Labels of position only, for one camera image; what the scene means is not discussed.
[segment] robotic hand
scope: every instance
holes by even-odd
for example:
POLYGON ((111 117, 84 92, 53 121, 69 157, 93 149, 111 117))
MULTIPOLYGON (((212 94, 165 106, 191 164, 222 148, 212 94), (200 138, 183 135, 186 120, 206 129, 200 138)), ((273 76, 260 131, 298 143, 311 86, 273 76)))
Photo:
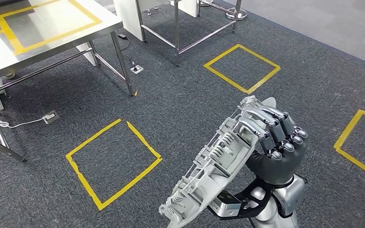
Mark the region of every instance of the robotic hand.
POLYGON ((275 106, 274 98, 260 102, 246 97, 240 113, 222 123, 159 207, 171 220, 169 228, 183 227, 205 208, 222 220, 254 218, 256 228, 298 228, 295 207, 304 181, 294 172, 304 156, 307 133, 275 106), (255 150, 258 142, 263 153, 255 150), (232 195, 224 188, 244 164, 257 178, 232 195))
POLYGON ((268 134, 259 129, 264 153, 254 151, 246 162, 247 167, 269 184, 288 183, 303 159, 307 148, 307 133, 295 126, 288 113, 276 108, 260 105, 248 107, 246 111, 264 122, 270 132, 268 134))

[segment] white power cable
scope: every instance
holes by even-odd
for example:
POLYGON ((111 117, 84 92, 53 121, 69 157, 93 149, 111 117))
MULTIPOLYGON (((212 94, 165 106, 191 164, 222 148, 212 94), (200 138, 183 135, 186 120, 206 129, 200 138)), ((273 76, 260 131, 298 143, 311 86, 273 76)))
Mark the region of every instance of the white power cable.
POLYGON ((33 121, 26 122, 26 123, 22 123, 22 124, 18 124, 16 126, 10 126, 8 122, 4 122, 4 121, 0 120, 0 127, 15 128, 15 127, 19 127, 19 126, 22 126, 22 125, 35 123, 35 122, 42 121, 42 120, 44 120, 44 118, 41 118, 41 119, 38 119, 38 120, 33 120, 33 121))

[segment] floor power socket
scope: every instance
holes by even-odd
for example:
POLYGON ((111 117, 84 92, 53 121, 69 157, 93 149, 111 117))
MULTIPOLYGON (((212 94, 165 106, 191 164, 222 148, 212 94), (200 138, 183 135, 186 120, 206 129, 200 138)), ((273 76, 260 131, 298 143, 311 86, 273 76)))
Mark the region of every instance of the floor power socket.
POLYGON ((143 70, 144 68, 141 67, 140 65, 136 65, 135 67, 131 68, 131 71, 136 75, 142 72, 143 70))

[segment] metal stand base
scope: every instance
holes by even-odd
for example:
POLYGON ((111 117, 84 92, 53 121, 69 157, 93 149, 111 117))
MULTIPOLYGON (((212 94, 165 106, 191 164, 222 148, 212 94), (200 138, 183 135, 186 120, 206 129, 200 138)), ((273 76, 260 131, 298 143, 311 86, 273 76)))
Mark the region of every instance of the metal stand base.
MULTIPOLYGON (((228 9, 228 11, 230 11, 232 14, 226 13, 226 17, 229 18, 230 20, 234 20, 236 18, 236 15, 234 15, 236 13, 236 9, 230 8, 228 9)), ((244 20, 246 17, 247 17, 247 12, 243 9, 240 9, 239 17, 237 18, 237 20, 244 20)))
MULTIPOLYGON (((207 2, 209 2, 209 3, 213 3, 213 0, 206 0, 207 2)), ((207 7, 207 6, 210 6, 210 5, 208 5, 208 4, 206 4, 206 3, 203 3, 203 2, 201 2, 201 6, 202 7, 207 7)))

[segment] white table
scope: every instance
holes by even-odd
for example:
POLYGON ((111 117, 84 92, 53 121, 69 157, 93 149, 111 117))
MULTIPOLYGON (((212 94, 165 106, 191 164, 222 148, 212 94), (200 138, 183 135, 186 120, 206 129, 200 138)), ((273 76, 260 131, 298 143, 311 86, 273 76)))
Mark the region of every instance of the white table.
MULTIPOLYGON (((79 53, 33 73, 13 80, 0 90, 13 86, 78 56, 85 55, 93 65, 104 64, 135 93, 122 57, 115 30, 122 28, 119 17, 94 0, 24 0, 0 7, 0 77, 78 47, 79 53), (92 40, 111 34, 122 74, 96 53, 92 40)), ((9 149, 0 130, 0 151, 25 159, 9 149)))

